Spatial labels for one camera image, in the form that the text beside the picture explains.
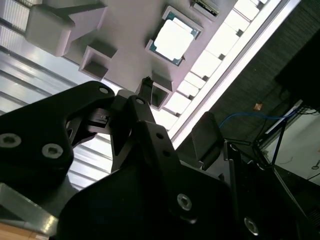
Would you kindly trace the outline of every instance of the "mounting hole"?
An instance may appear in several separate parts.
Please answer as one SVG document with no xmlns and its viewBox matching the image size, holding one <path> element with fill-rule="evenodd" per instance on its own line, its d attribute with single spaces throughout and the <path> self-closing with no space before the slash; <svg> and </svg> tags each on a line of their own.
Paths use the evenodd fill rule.
<svg viewBox="0 0 320 240">
<path fill-rule="evenodd" d="M 170 152 L 168 152 L 168 151 L 163 151 L 162 153 L 163 153 L 163 155 L 165 155 L 167 158 L 170 157 L 170 155 L 171 155 Z"/>
<path fill-rule="evenodd" d="M 158 137 L 158 139 L 164 139 L 164 136 L 161 133 L 157 133 L 156 136 Z"/>
<path fill-rule="evenodd" d="M 49 143 L 43 146 L 42 154 L 49 159 L 57 159 L 64 152 L 63 148 L 55 143 Z"/>
<path fill-rule="evenodd" d="M 100 92 L 102 92 L 103 94 L 108 94 L 108 93 L 109 93 L 108 89 L 103 88 L 103 87 L 100 87 L 99 90 L 100 90 Z"/>
<path fill-rule="evenodd" d="M 145 104 L 145 101 L 143 101 L 142 99 L 140 99 L 140 98 L 137 98 L 137 99 L 135 99 L 136 100 L 136 102 L 138 103 L 138 104 Z"/>
<path fill-rule="evenodd" d="M 21 138 L 14 133 L 0 135 L 0 148 L 15 148 L 21 144 Z"/>
</svg>

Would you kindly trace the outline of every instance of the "wire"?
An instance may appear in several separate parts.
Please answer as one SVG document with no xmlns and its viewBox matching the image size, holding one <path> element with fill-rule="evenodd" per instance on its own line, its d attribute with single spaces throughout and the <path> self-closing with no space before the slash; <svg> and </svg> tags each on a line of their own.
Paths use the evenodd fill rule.
<svg viewBox="0 0 320 240">
<path fill-rule="evenodd" d="M 228 116 L 227 118 L 225 118 L 225 119 L 221 122 L 219 128 L 222 128 L 222 126 L 223 126 L 227 121 L 229 121 L 231 118 L 237 117 L 237 116 L 250 116 L 250 117 L 260 117 L 260 118 L 264 118 L 264 119 L 279 120 L 279 119 L 290 118 L 290 117 L 294 116 L 296 113 L 297 113 L 296 111 L 293 111 L 292 113 L 290 113 L 290 114 L 287 115 L 287 116 L 267 116 L 267 115 L 264 115 L 264 114 L 261 114 L 261 113 L 238 112 L 238 113 L 231 114 L 230 116 Z"/>
</svg>

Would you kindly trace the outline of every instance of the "black plastic part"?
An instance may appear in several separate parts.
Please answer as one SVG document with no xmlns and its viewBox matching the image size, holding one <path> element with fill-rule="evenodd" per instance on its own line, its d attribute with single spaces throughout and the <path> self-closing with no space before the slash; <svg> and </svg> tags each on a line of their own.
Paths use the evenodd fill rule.
<svg viewBox="0 0 320 240">
<path fill-rule="evenodd" d="M 284 137 L 284 134 L 286 131 L 287 122 L 288 122 L 288 120 L 284 119 L 281 123 L 281 132 L 280 132 L 279 139 L 278 139 L 278 142 L 276 143 L 276 147 L 274 150 L 274 154 L 273 154 L 273 158 L 272 158 L 272 162 L 271 162 L 272 165 L 275 165 L 275 163 L 276 163 L 278 152 L 279 152 L 280 145 L 282 142 L 282 138 Z"/>
<path fill-rule="evenodd" d="M 244 239 L 255 239 L 244 224 L 250 218 L 258 229 L 257 239 L 318 240 L 309 223 L 274 168 L 262 170 L 245 163 L 231 143 L 225 143 L 225 182 L 230 186 L 234 216 Z"/>
<path fill-rule="evenodd" d="M 172 215 L 161 194 L 156 172 L 138 148 L 131 164 L 79 192 L 59 218 L 57 240 L 78 239 L 241 239 L 234 224 L 228 187 L 217 179 L 181 166 L 192 206 L 194 224 Z"/>
<path fill-rule="evenodd" d="M 216 119 L 211 112 L 206 112 L 191 131 L 196 158 L 207 170 L 219 157 L 224 139 Z"/>
<path fill-rule="evenodd" d="M 110 105 L 114 96 L 109 87 L 90 81 L 1 116 L 0 135 L 16 134 L 21 144 L 0 147 L 0 182 L 30 191 L 61 183 L 73 161 L 73 147 L 95 136 L 83 128 L 81 119 L 96 108 Z M 42 148 L 46 144 L 61 146 L 62 155 L 57 159 L 45 157 Z"/>
</svg>

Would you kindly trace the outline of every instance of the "bolt head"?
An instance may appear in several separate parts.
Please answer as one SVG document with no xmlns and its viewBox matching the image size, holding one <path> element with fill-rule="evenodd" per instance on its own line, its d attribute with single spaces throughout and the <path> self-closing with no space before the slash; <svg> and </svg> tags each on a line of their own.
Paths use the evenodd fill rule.
<svg viewBox="0 0 320 240">
<path fill-rule="evenodd" d="M 21 144 L 21 138 L 14 133 L 4 133 L 0 135 L 0 148 L 15 148 Z"/>
<path fill-rule="evenodd" d="M 180 193 L 177 196 L 177 202 L 179 206 L 185 211 L 190 211 L 192 208 L 192 202 L 187 195 Z"/>
</svg>

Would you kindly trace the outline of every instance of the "black metal bracket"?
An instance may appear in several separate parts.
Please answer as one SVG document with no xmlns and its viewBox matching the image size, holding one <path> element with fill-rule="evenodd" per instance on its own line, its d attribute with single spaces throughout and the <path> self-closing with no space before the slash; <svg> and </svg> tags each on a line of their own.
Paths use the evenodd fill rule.
<svg viewBox="0 0 320 240">
<path fill-rule="evenodd" d="M 73 147 L 90 140 L 83 119 L 115 97 L 90 81 L 0 117 L 0 182 L 13 188 L 53 187 L 73 161 Z"/>
<path fill-rule="evenodd" d="M 111 135 L 113 172 L 128 164 L 128 154 L 140 148 L 137 156 L 157 175 L 169 211 L 196 222 L 196 207 L 179 201 L 181 194 L 188 196 L 184 177 L 176 177 L 181 164 L 166 129 L 155 123 L 149 102 L 128 91 L 115 97 L 97 81 L 0 117 L 0 182 L 16 189 L 57 186 L 73 162 L 73 148 L 97 133 Z"/>
</svg>

